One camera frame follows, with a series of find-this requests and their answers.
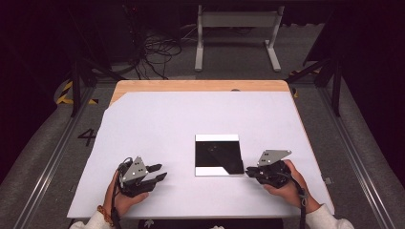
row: gray carpet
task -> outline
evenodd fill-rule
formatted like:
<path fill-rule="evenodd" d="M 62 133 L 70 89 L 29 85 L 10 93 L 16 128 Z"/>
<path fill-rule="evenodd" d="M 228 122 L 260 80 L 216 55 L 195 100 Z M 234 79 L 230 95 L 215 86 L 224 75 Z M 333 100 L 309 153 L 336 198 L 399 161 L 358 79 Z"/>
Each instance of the gray carpet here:
<path fill-rule="evenodd" d="M 170 79 L 283 79 L 288 73 L 302 69 L 314 39 L 322 26 L 292 26 L 281 28 L 276 40 L 275 51 L 282 71 L 271 69 L 263 40 L 266 30 L 253 30 L 247 35 L 232 31 L 211 31 L 204 36 L 203 71 L 194 72 L 196 42 L 188 40 L 182 45 L 181 54 L 174 56 L 165 67 Z M 157 66 L 162 73 L 163 66 Z M 147 69 L 152 79 L 159 77 Z M 137 78 L 134 72 L 125 74 Z M 378 224 L 361 183 L 358 181 L 347 156 L 347 149 L 333 124 L 333 117 L 324 105 L 319 89 L 308 76 L 292 86 L 298 91 L 295 103 L 309 136 L 309 141 L 324 177 L 333 181 L 328 185 L 335 205 L 336 216 L 352 222 L 355 228 L 384 228 Z M 81 173 L 91 153 L 94 140 L 86 146 L 87 139 L 78 138 L 89 129 L 100 125 L 103 112 L 108 107 L 115 84 L 113 80 L 99 80 L 91 95 L 98 99 L 97 105 L 87 105 L 66 146 L 47 192 L 34 209 L 29 228 L 68 228 L 66 219 Z M 396 228 L 405 228 L 405 191 L 389 168 L 384 156 L 373 140 L 367 124 L 343 84 L 341 103 L 343 121 L 352 142 L 365 164 L 377 193 L 380 195 Z M 25 203 L 46 166 L 58 139 L 70 120 L 72 105 L 60 104 L 57 110 L 42 125 L 40 130 L 22 152 L 11 172 L 0 186 L 0 228 L 12 228 Z M 299 219 L 285 219 L 285 228 L 298 228 Z M 136 228 L 134 220 L 125 220 L 124 228 Z"/>

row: floor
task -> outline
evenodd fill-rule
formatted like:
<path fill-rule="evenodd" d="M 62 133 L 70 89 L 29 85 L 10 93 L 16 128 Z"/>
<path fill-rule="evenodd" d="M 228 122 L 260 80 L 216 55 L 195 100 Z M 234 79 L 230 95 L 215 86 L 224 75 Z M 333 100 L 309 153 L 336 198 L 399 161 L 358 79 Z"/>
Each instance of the floor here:
<path fill-rule="evenodd" d="M 182 40 L 180 54 L 155 68 L 169 80 L 284 79 L 303 69 L 303 60 L 321 30 L 322 25 L 279 30 L 275 51 L 280 73 L 271 69 L 263 44 L 267 33 L 262 29 L 243 34 L 206 32 L 200 73 L 194 71 L 193 34 Z M 151 54 L 149 59 L 167 60 L 167 56 Z M 122 68 L 125 66 L 115 66 L 115 70 Z M 147 66 L 139 69 L 142 79 L 160 79 Z M 139 79 L 135 71 L 124 76 Z M 290 87 L 297 91 L 294 100 L 328 184 L 335 216 L 348 219 L 355 228 L 405 228 L 404 188 L 373 140 L 346 84 L 342 84 L 340 97 L 341 117 L 336 117 L 330 109 L 330 84 L 316 88 L 312 80 L 308 75 Z M 100 77 L 95 88 L 82 89 L 82 97 L 97 99 L 97 104 L 85 102 L 75 118 L 70 117 L 72 104 L 59 104 L 32 137 L 0 186 L 0 228 L 69 227 L 72 220 L 66 215 L 116 83 Z M 54 92 L 55 99 L 60 90 Z M 285 228 L 298 228 L 299 219 L 284 221 Z M 129 219 L 122 222 L 123 228 L 137 228 L 136 224 Z"/>

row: metal frame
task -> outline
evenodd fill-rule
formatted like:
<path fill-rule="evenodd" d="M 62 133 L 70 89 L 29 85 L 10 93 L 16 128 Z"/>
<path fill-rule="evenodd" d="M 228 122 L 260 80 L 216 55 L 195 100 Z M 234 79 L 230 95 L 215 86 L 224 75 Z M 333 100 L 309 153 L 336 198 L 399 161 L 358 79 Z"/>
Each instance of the metal frame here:
<path fill-rule="evenodd" d="M 272 27 L 271 37 L 265 40 L 265 45 L 273 70 L 280 72 L 281 67 L 274 51 L 274 43 L 283 11 L 284 7 L 279 7 L 277 11 L 203 11 L 203 7 L 199 5 L 195 71 L 203 70 L 203 27 Z"/>
<path fill-rule="evenodd" d="M 85 106 L 87 106 L 87 101 L 90 100 L 94 88 L 86 88 L 83 99 L 81 101 L 81 106 L 77 110 L 75 116 L 71 117 L 69 120 L 62 137 L 59 139 L 53 154 L 45 166 L 44 171 L 42 172 L 41 177 L 36 182 L 36 185 L 31 193 L 29 200 L 27 201 L 23 211 L 18 217 L 17 222 L 14 224 L 14 229 L 28 228 L 29 224 L 35 214 L 39 204 L 41 203 L 42 198 L 48 190 L 48 187 L 53 179 L 53 175 L 56 173 L 56 169 L 63 157 L 63 154 L 66 151 L 68 141 L 77 125 L 78 120 L 80 119 Z"/>
<path fill-rule="evenodd" d="M 325 107 L 328 109 L 329 115 L 333 120 L 334 126 L 336 127 L 337 131 L 340 134 L 340 137 L 342 138 L 342 141 L 346 147 L 346 153 L 349 162 L 351 163 L 352 168 L 357 176 L 357 179 L 364 191 L 364 194 L 367 200 L 369 201 L 370 206 L 373 209 L 375 218 L 377 219 L 380 228 L 395 229 L 396 227 L 394 225 L 394 222 L 391 219 L 387 209 L 385 208 L 384 203 L 382 202 L 382 199 L 375 188 L 373 180 L 369 176 L 369 173 L 367 172 L 366 167 L 364 166 L 360 158 L 360 155 L 357 153 L 357 150 L 354 147 L 354 144 L 352 143 L 352 140 L 349 136 L 349 133 L 346 130 L 346 127 L 342 119 L 339 116 L 335 115 L 335 110 L 330 105 L 331 98 L 328 93 L 328 89 L 318 88 L 318 93 L 320 94 Z"/>

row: metal stand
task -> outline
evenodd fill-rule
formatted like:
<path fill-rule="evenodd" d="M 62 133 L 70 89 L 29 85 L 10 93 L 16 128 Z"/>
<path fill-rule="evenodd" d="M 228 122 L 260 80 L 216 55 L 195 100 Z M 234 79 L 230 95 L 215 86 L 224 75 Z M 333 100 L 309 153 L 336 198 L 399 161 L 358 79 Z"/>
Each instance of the metal stand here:
<path fill-rule="evenodd" d="M 275 72 L 281 71 L 274 42 L 283 17 L 284 7 L 277 11 L 203 11 L 199 5 L 198 43 L 195 71 L 203 70 L 203 27 L 272 27 L 271 37 L 265 41 L 268 56 Z"/>
<path fill-rule="evenodd" d="M 298 80 L 308 75 L 309 73 L 318 70 L 319 68 L 322 69 L 314 80 L 315 86 L 326 87 L 330 79 L 334 76 L 332 86 L 331 106 L 333 107 L 334 113 L 337 116 L 340 116 L 339 97 L 340 97 L 340 83 L 342 78 L 342 69 L 338 60 L 331 60 L 330 58 L 321 60 L 303 69 L 299 73 L 285 79 L 285 81 L 288 84 L 290 84 L 295 80 Z"/>
<path fill-rule="evenodd" d="M 72 65 L 72 81 L 73 81 L 73 96 L 74 96 L 74 108 L 71 116 L 77 114 L 78 109 L 81 106 L 81 95 L 80 95 L 80 83 L 81 80 L 84 82 L 86 87 L 95 87 L 96 86 L 96 76 L 92 72 L 92 69 L 96 69 L 101 73 L 104 73 L 115 80 L 125 80 L 124 77 L 120 76 L 117 73 L 113 73 L 110 70 L 107 70 L 99 66 L 96 62 L 78 57 Z"/>

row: metal leg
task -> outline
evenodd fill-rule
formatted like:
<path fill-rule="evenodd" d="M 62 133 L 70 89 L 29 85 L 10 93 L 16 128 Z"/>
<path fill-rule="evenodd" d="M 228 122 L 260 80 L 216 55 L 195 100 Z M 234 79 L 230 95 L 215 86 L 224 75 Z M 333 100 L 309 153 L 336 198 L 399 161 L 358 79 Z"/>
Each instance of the metal leg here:
<path fill-rule="evenodd" d="M 309 67 L 303 69 L 303 70 L 300 71 L 299 73 L 297 73 L 297 74 L 295 74 L 295 75 L 293 75 L 293 76 L 291 76 L 291 77 L 285 79 L 285 81 L 286 81 L 287 83 L 293 83 L 295 80 L 298 80 L 298 79 L 300 79 L 300 78 L 306 76 L 307 74 L 311 73 L 312 71 L 315 71 L 315 70 L 317 70 L 317 69 L 323 67 L 324 65 L 328 64 L 328 63 L 330 63 L 330 60 L 329 60 L 329 59 L 324 59 L 324 60 L 321 60 L 321 61 L 319 61 L 319 62 L 316 62 L 316 63 L 312 64 L 311 66 L 309 66 Z"/>
<path fill-rule="evenodd" d="M 83 62 L 84 62 L 86 65 L 89 65 L 89 66 L 93 67 L 94 69 L 99 70 L 100 72 L 102 72 L 102 73 L 104 73 L 104 74 L 106 74 L 106 75 L 108 75 L 108 76 L 114 78 L 114 79 L 117 80 L 117 81 L 119 81 L 119 80 L 126 80 L 126 78 L 122 77 L 121 75 L 119 75 L 119 74 L 117 74 L 117 73 L 113 73 L 112 71 L 101 67 L 101 66 L 98 65 L 96 62 L 94 62 L 94 61 L 92 61 L 92 60 L 90 60 L 90 59 L 83 58 Z"/>
<path fill-rule="evenodd" d="M 78 75 L 79 66 L 77 61 L 72 65 L 72 81 L 73 81 L 73 94 L 74 94 L 74 109 L 72 111 L 71 117 L 74 117 L 77 114 L 78 109 L 80 108 L 80 77 Z"/>
<path fill-rule="evenodd" d="M 199 5 L 199 14 L 197 19 L 197 31 L 198 31 L 198 43 L 197 43 L 197 53 L 196 53 L 196 65 L 195 71 L 201 72 L 203 70 L 203 9 Z"/>
<path fill-rule="evenodd" d="M 340 85 L 342 79 L 342 68 L 339 62 L 336 63 L 335 73 L 333 78 L 333 89 L 331 93 L 331 106 L 333 107 L 336 116 L 340 116 L 339 113 L 339 98 L 340 98 Z"/>
<path fill-rule="evenodd" d="M 316 87 L 323 88 L 328 85 L 330 82 L 331 78 L 336 72 L 336 66 L 337 62 L 335 59 L 331 59 L 329 63 L 324 64 L 322 66 L 321 71 L 319 74 L 316 75 L 315 79 L 313 80 L 313 83 L 315 84 Z"/>
<path fill-rule="evenodd" d="M 272 29 L 272 33 L 271 33 L 271 38 L 270 38 L 270 40 L 265 41 L 267 53 L 268 53 L 268 56 L 270 57 L 271 65 L 273 66 L 273 70 L 275 72 L 281 71 L 280 63 L 277 59 L 276 52 L 274 51 L 274 42 L 276 41 L 277 32 L 280 28 L 281 19 L 283 17 L 283 11 L 284 11 L 284 7 L 280 7 L 278 9 L 277 17 L 274 20 L 274 24 L 272 27 L 273 29 Z"/>

